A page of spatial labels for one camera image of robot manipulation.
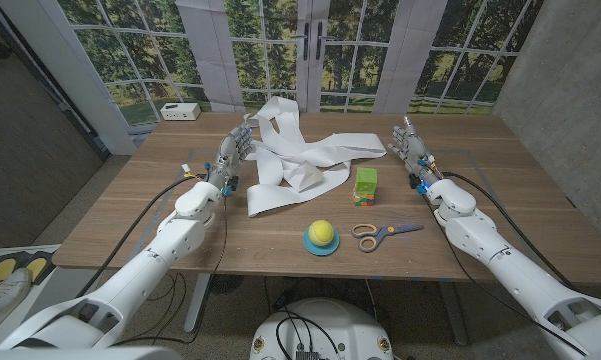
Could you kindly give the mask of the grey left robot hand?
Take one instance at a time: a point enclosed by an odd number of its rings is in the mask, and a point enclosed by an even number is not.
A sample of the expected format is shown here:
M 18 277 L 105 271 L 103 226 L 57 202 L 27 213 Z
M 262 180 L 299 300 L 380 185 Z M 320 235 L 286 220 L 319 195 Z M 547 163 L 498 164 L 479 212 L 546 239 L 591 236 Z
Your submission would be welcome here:
M 230 180 L 237 176 L 242 162 L 252 152 L 252 130 L 247 122 L 242 122 L 221 141 L 216 159 L 208 171 L 207 181 L 225 192 Z

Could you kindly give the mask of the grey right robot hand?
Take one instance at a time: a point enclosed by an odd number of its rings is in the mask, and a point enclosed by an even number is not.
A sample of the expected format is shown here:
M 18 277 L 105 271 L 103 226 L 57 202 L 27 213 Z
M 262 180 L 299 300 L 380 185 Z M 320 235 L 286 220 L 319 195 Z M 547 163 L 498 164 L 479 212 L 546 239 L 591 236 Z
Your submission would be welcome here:
M 416 133 L 408 115 L 404 116 L 403 126 L 393 127 L 392 136 L 393 142 L 388 147 L 403 161 L 412 189 L 423 193 L 442 179 L 440 172 L 435 170 L 435 157 Z

